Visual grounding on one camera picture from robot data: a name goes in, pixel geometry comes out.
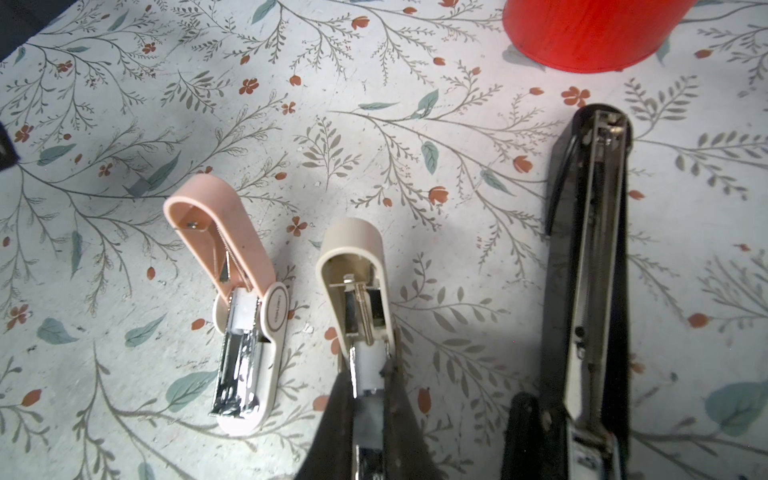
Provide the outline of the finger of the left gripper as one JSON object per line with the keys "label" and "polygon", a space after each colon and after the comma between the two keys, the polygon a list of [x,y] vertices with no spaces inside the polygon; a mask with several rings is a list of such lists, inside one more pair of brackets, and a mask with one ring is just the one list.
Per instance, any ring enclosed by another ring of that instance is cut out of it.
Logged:
{"label": "finger of the left gripper", "polygon": [[10,169],[19,162],[19,155],[5,126],[0,124],[0,171]]}

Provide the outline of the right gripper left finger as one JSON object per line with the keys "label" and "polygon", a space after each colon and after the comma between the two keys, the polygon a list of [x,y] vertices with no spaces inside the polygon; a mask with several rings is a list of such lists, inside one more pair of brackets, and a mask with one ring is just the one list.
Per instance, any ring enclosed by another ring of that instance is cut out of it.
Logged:
{"label": "right gripper left finger", "polygon": [[295,480],[350,480],[354,396],[350,374],[339,373],[315,438]]}

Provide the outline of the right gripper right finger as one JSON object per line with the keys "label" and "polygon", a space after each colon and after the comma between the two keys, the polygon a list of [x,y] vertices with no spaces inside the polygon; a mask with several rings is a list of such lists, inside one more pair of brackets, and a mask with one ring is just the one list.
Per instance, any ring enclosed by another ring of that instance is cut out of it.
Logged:
{"label": "right gripper right finger", "polygon": [[382,370],[384,394],[384,462],[388,479],[441,479],[408,399],[395,359]]}

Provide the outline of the black stapler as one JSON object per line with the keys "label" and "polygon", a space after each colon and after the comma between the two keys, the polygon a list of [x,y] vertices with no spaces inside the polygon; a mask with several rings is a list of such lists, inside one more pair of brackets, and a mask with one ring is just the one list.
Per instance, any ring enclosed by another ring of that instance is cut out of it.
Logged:
{"label": "black stapler", "polygon": [[514,396],[504,479],[623,479],[630,456],[628,158],[633,127],[579,108],[550,162],[539,390]]}

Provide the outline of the pink eraser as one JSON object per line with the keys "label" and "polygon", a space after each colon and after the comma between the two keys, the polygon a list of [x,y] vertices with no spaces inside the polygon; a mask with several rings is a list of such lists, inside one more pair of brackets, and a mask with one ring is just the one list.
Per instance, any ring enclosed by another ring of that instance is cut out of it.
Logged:
{"label": "pink eraser", "polygon": [[211,416],[229,436],[254,433],[274,406],[290,299],[236,190],[190,177],[163,205],[166,220],[217,291],[223,334]]}

